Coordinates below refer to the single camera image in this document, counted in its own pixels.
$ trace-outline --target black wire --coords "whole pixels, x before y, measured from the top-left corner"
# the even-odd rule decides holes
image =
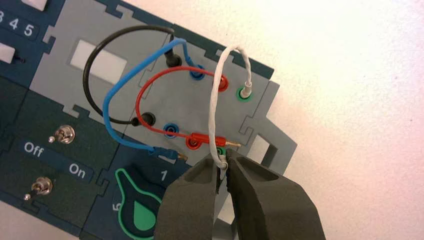
[[[101,41],[91,52],[90,56],[87,59],[87,62],[85,63],[84,72],[82,74],[82,87],[84,88],[84,94],[87,98],[88,103],[91,105],[91,107],[98,113],[100,116],[103,116],[103,111],[97,106],[97,104],[94,102],[92,94],[90,92],[90,86],[89,86],[89,78],[90,78],[90,69],[92,68],[93,62],[96,59],[97,55],[100,53],[100,51],[106,47],[110,42],[117,39],[118,37],[135,32],[135,31],[141,31],[141,30],[153,30],[158,31],[166,34],[170,34],[169,41],[172,41],[174,39],[175,31],[172,28],[169,27],[163,27],[163,26],[156,26],[156,25],[138,25],[138,26],[130,26],[124,29],[121,29],[117,32],[112,33],[110,36],[106,37],[103,41]],[[165,53],[165,56],[173,55],[173,50],[169,50]],[[109,118],[111,122],[116,124],[132,124],[132,125],[138,125],[138,119],[134,118],[135,120],[118,120],[115,118],[110,117]]]

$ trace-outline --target puzzle-shaped panel edge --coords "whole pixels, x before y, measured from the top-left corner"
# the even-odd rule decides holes
[[[0,2],[0,9],[5,11],[3,18],[6,19],[6,15],[13,15],[10,19],[18,20],[16,27],[8,29],[9,25],[2,23],[6,27],[0,28],[0,42],[16,49],[11,64],[0,61],[0,71],[3,77],[29,88],[43,53],[48,54],[54,45],[54,37],[48,42],[43,42],[43,37],[48,26],[56,24],[65,0],[49,1],[47,9],[43,12],[18,0],[1,0]],[[24,25],[27,25],[27,28],[31,25],[31,31],[28,31]],[[27,34],[37,34],[37,36],[29,39]]]

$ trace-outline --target electronics training board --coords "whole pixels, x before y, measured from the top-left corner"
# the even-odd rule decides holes
[[[48,0],[43,11],[23,2],[28,1],[0,0],[0,43],[14,49],[10,63],[0,61],[0,200],[81,239],[129,239],[117,220],[121,193],[115,171],[135,165],[152,186],[159,186],[152,191],[160,196],[209,153],[209,146],[191,150],[183,138],[113,123],[121,136],[174,149],[188,161],[167,162],[119,145],[84,96],[85,60],[111,33],[145,24],[173,28],[177,37],[187,40],[193,61],[210,72],[225,47],[120,0]],[[140,31],[111,42],[91,71],[90,89],[97,105],[122,74],[168,41],[165,33]],[[180,46],[174,52],[183,56]],[[246,78],[241,55],[232,52],[224,66],[229,86],[219,94],[216,135],[241,143],[237,151],[243,155],[261,136],[269,143],[262,164],[282,174],[297,145],[266,118],[279,88],[270,81],[274,70],[250,61],[254,87],[247,102],[236,97]],[[129,81],[112,100],[111,116],[134,118],[141,86],[166,67],[162,56]],[[195,80],[186,71],[167,74],[148,89],[141,112],[153,113],[157,128],[173,123],[182,133],[207,133],[211,86],[208,76]],[[75,140],[48,143],[62,125],[75,129]],[[169,173],[165,179],[164,171]],[[24,201],[24,194],[41,176],[53,181],[52,192]],[[225,185],[216,200],[218,212],[228,194]]]

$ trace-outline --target white table surface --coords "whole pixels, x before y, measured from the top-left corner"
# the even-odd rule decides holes
[[[327,239],[423,238],[423,2],[127,1],[275,69],[267,116],[298,144],[284,176]],[[3,202],[0,213],[1,239],[76,239]]]

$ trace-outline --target black socket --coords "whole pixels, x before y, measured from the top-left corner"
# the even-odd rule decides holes
[[[151,112],[145,112],[141,115],[141,117],[143,118],[143,120],[149,125],[149,126],[153,126],[153,124],[155,124],[156,122],[156,117],[153,113]]]

